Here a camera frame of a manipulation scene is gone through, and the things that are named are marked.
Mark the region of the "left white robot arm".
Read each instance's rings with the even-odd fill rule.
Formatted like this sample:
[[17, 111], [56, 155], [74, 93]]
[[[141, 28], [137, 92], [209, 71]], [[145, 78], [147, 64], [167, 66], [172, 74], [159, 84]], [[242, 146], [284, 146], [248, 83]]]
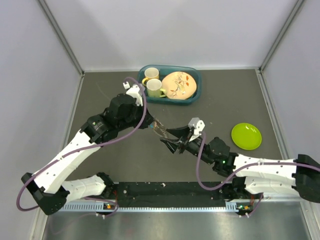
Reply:
[[21, 178], [22, 188], [29, 191], [36, 206], [47, 216], [75, 200], [108, 199], [113, 194], [114, 182], [106, 173], [71, 181], [67, 180], [68, 176], [102, 147], [123, 141], [138, 129], [148, 128], [153, 120], [145, 93], [118, 94], [103, 113], [88, 118], [52, 161], [35, 173], [25, 173]]

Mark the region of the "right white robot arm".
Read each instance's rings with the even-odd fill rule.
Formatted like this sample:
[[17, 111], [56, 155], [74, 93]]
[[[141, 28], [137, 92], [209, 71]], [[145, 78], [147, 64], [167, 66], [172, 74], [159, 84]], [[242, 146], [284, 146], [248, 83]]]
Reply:
[[161, 138], [172, 152], [189, 152], [197, 157], [196, 167], [203, 161], [214, 172], [232, 181], [234, 194], [239, 198], [258, 194], [297, 195], [319, 203], [320, 165], [312, 157], [299, 154], [293, 159], [266, 159], [231, 152], [230, 147], [215, 137], [206, 143], [206, 134], [194, 126], [168, 129], [174, 139]]

